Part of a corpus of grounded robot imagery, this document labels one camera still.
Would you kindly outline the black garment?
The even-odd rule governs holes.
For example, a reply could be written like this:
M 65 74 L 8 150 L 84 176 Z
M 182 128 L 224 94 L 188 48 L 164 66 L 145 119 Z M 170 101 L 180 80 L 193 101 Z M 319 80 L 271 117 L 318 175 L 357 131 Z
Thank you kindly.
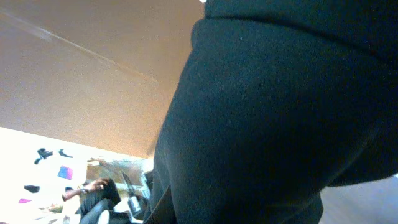
M 397 2 L 209 0 L 154 154 L 146 223 L 318 223 L 397 173 Z

